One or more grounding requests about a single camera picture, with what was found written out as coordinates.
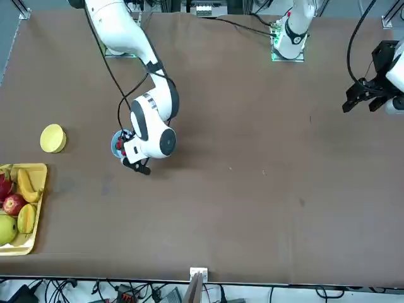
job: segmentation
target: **white robotic arm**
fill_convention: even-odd
[[[274,45],[279,55],[285,59],[295,59],[300,55],[315,13],[312,0],[294,0],[292,9],[280,20],[282,33]]]
[[[179,96],[146,33],[132,19],[124,0],[69,0],[69,3],[87,10],[99,39],[110,50],[138,57],[155,84],[155,88],[131,104],[135,134],[124,142],[123,164],[137,169],[142,159],[168,157],[174,151],[176,137],[165,121],[177,115]]]

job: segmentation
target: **wire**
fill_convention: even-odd
[[[369,87],[365,86],[363,83],[359,82],[359,80],[354,76],[354,74],[352,73],[352,68],[351,68],[351,50],[352,50],[352,42],[354,41],[354,38],[355,38],[361,24],[365,20],[367,14],[370,12],[370,10],[372,9],[372,7],[374,6],[376,1],[377,0],[372,0],[372,2],[369,4],[369,6],[365,10],[364,14],[362,15],[362,17],[360,17],[360,20],[359,20],[358,24],[356,25],[355,30],[353,30],[352,36],[349,40],[348,50],[347,50],[347,67],[348,67],[349,75],[351,76],[351,78],[353,79],[353,81],[356,84],[360,85],[362,88],[364,88],[368,92],[372,92],[372,93],[379,93],[379,92],[381,92],[381,90],[375,90],[373,88],[369,88]]]
[[[60,302],[59,298],[62,295],[62,299],[64,303],[69,303],[68,298],[66,298],[66,296],[63,294],[63,289],[66,287],[66,285],[69,283],[67,281],[63,281],[61,284],[59,284],[59,282],[57,280],[53,281],[51,280],[53,286],[55,286],[55,291],[53,291],[51,297],[50,297],[50,301],[52,302],[52,298],[54,297],[54,303],[56,303],[57,301]]]
[[[148,75],[149,75],[148,73],[145,74],[145,76],[143,77],[143,79],[140,80],[140,82],[139,82],[138,84],[136,84],[136,86],[135,86],[134,88],[132,88],[132,89],[129,91],[129,93],[127,93],[127,94],[121,99],[121,101],[120,101],[119,104],[118,104],[118,115],[117,115],[117,117],[118,117],[119,126],[121,127],[121,131],[122,131],[121,135],[122,135],[122,136],[123,136],[124,128],[123,128],[122,122],[121,122],[121,104],[122,104],[122,102],[126,99],[126,97],[128,97],[130,94],[132,94],[135,90],[137,90],[137,89],[139,88],[140,85],[143,84],[143,82],[145,82],[145,80],[147,79]]]
[[[100,295],[101,301],[102,301],[102,302],[106,302],[105,299],[102,297],[100,287],[97,287],[97,288],[98,288],[98,289],[97,289],[97,292],[98,292],[98,294]]]
[[[374,292],[375,294],[384,294],[385,292],[386,292],[386,288],[384,288],[384,287],[381,287],[382,288],[382,291],[381,292],[378,292],[376,289],[374,289],[374,287],[369,287],[369,289],[372,291],[372,292]]]
[[[167,285],[168,285],[168,283],[163,284],[162,286],[156,288],[156,289],[154,290],[154,292],[159,291],[160,289],[162,289],[163,287],[165,287],[165,286],[167,286]],[[142,303],[145,303],[148,299],[150,299],[150,298],[152,297],[152,295],[153,295],[153,292],[152,292],[151,295],[149,295]]]
[[[324,292],[324,295],[319,293],[319,291],[318,291],[319,288]],[[328,299],[341,299],[345,295],[345,290],[344,289],[341,289],[341,294],[339,294],[339,295],[328,295],[326,289],[322,285],[318,285],[315,288],[315,290],[316,290],[316,294],[320,298],[324,299],[326,301],[326,303],[327,303]]]
[[[286,16],[288,12],[290,12],[290,10],[293,8],[293,6],[291,8],[289,8],[286,13],[283,16]]]
[[[206,284],[203,284],[203,287],[205,288],[206,295],[208,296],[208,301],[209,301],[209,303],[211,303],[211,302],[210,302],[209,291],[208,291],[208,289],[206,288]]]
[[[107,281],[107,283],[108,283],[115,291],[118,291],[119,286],[115,286],[114,284],[112,284],[112,283],[108,280],[108,278],[106,278],[105,281]]]
[[[261,22],[263,25],[266,25],[267,27],[270,27],[272,25],[272,22],[265,22],[264,20],[261,19],[260,16],[258,16],[256,13],[251,13],[251,16],[254,16],[255,18],[258,19],[259,22]]]
[[[257,9],[257,11],[256,11],[255,13],[258,14],[258,13],[263,9],[263,7],[264,7],[266,4],[268,5],[267,8],[269,8],[269,7],[271,6],[272,2],[273,2],[273,0],[266,0],[266,1],[259,7],[259,9]]]
[[[51,281],[49,280],[48,281],[48,284],[46,285],[46,288],[45,288],[45,303],[48,303],[48,288],[49,288],[49,284],[51,284]]]
[[[63,282],[62,284],[59,284],[59,282],[56,280],[57,286],[60,287],[60,291],[59,291],[59,295],[57,296],[57,299],[59,300],[60,295],[62,295],[62,299],[64,303],[69,303],[68,298],[66,298],[66,296],[63,293],[63,289],[66,287],[66,285],[68,284],[67,281]]]
[[[34,284],[36,281],[41,281],[41,283],[44,281],[44,279],[36,279],[34,281],[32,281],[31,283],[29,283],[27,286],[30,287],[32,284]]]
[[[106,58],[105,58],[105,56],[104,56],[104,53],[102,52],[102,48],[101,48],[100,42],[98,41],[97,35],[95,34],[94,28],[92,27],[92,24],[91,24],[91,21],[90,21],[90,17],[89,17],[89,15],[88,15],[88,11],[87,11],[87,8],[86,8],[86,7],[84,7],[84,12],[85,12],[85,15],[86,15],[86,19],[87,19],[88,26],[90,27],[91,33],[93,34],[93,37],[94,37],[94,39],[95,39],[95,41],[96,41],[96,43],[97,43],[98,49],[99,49],[99,51],[100,51],[100,53],[101,53],[102,60],[104,61],[104,64],[105,64],[105,66],[107,67],[108,72],[109,72],[109,74],[110,74],[112,80],[114,80],[114,83],[115,83],[116,87],[118,87],[118,90],[120,91],[122,97],[123,97],[124,100],[126,101],[126,105],[127,105],[128,108],[130,109],[131,107],[129,106],[129,102],[128,102],[128,100],[126,99],[125,94],[124,94],[124,92],[122,91],[122,88],[119,86],[118,81],[116,80],[114,74],[112,73],[112,71],[111,71],[111,69],[110,69],[110,67],[109,67],[109,65],[108,65],[108,62],[107,62],[107,60],[106,60]]]
[[[250,30],[250,31],[255,32],[255,33],[260,33],[260,34],[263,34],[263,35],[276,37],[276,35],[274,33],[267,33],[267,32],[263,32],[262,30],[256,30],[255,28],[247,27],[245,25],[241,25],[241,24],[238,24],[238,23],[230,21],[230,20],[225,20],[225,19],[220,19],[220,18],[216,18],[214,20],[219,20],[219,21],[223,21],[223,22],[226,22],[226,23],[230,23],[230,24],[233,24],[233,25],[235,25],[237,27],[245,28],[246,30]]]
[[[272,303],[272,294],[273,294],[274,287],[271,288],[271,291],[268,292],[268,303]]]
[[[372,66],[372,63],[373,63],[373,60],[369,63],[369,67],[367,68],[367,71],[366,71],[366,74],[365,74],[364,78],[366,78],[366,76],[367,76],[367,74],[368,74],[368,72],[369,72],[369,70],[370,70],[370,68]]]

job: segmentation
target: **banana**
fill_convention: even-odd
[[[17,183],[20,187],[21,194],[25,201],[35,203],[39,200],[42,190],[34,191],[30,182],[30,178],[25,169],[19,169],[17,173]]]

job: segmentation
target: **metal bracket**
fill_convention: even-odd
[[[383,28],[393,28],[392,19],[404,8],[404,0],[397,0],[381,17]]]
[[[14,6],[20,11],[20,19],[28,20],[31,17],[31,9],[22,0],[11,0]]]
[[[203,277],[203,283],[208,283],[208,269],[206,267],[191,267],[189,269],[189,281],[197,273],[201,273]]]
[[[384,16],[381,17],[381,24],[383,25],[384,30],[389,30],[393,28],[393,24],[391,23],[391,21],[386,21]]]

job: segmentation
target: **table surface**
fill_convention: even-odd
[[[0,258],[2,273],[187,280],[204,266],[212,281],[402,286],[404,120],[342,112],[356,22],[315,19],[305,63],[292,63],[228,23],[153,14],[146,31],[181,104],[175,153],[144,176],[111,154],[120,94],[84,13],[33,12],[0,88],[0,159],[44,162],[49,178],[35,249]],[[365,21],[358,77],[389,36]],[[144,75],[136,59],[109,63],[125,91]],[[54,122],[68,144],[46,154]]]

